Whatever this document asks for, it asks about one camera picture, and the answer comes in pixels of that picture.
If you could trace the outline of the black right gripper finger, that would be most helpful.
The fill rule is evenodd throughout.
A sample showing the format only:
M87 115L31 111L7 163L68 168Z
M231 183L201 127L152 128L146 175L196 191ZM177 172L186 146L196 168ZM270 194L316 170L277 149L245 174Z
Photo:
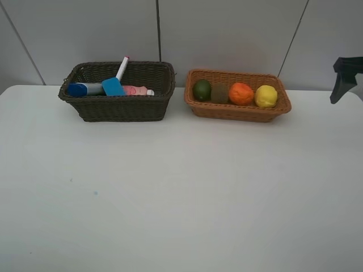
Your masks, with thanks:
M348 91L357 86L355 73L338 72L336 82L330 96L331 104L336 104Z

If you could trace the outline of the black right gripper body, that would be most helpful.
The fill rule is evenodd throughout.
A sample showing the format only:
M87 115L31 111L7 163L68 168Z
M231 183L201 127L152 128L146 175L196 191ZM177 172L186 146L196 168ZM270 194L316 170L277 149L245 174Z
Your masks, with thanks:
M363 57L339 57L333 68L336 73L363 73Z

